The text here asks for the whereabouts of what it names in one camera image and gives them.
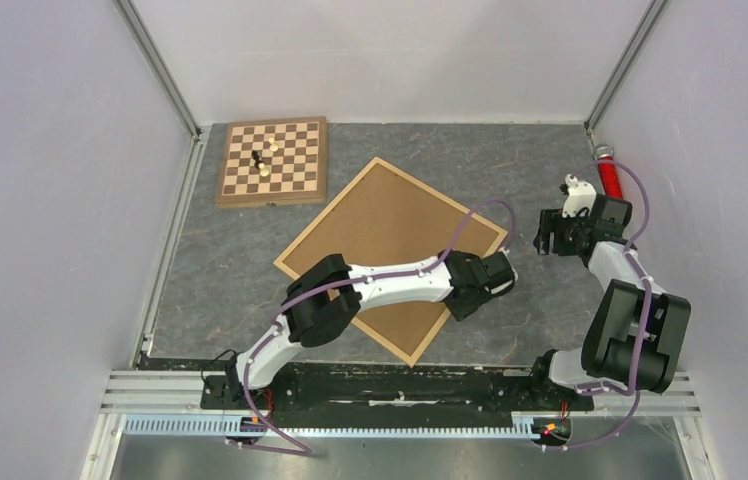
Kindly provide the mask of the red glitter microphone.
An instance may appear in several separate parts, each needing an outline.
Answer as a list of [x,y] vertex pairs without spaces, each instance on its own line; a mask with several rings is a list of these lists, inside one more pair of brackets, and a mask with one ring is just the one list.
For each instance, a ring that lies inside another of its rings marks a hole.
[[593,157],[598,163],[598,173],[604,193],[612,198],[623,199],[624,194],[614,163],[614,150],[608,144],[598,144],[593,149]]

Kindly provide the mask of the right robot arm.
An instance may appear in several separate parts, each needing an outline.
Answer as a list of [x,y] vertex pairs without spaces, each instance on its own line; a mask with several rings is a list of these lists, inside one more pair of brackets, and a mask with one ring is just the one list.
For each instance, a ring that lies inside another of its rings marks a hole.
[[630,202],[599,194],[590,205],[568,202],[540,213],[537,252],[578,257],[603,290],[582,346],[549,350],[534,363],[527,392],[541,408],[568,392],[663,393],[674,379],[691,304],[645,271],[624,236],[632,212]]

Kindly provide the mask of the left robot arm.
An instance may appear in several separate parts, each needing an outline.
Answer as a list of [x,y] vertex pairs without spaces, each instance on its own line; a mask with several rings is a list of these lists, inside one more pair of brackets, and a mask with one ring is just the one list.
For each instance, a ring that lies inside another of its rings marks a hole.
[[286,290],[268,330],[225,368],[226,396],[257,405],[279,370],[305,349],[336,340],[361,312],[412,302],[442,304],[458,321],[510,292],[518,278],[507,255],[486,257],[446,249],[404,264],[348,264],[324,257]]

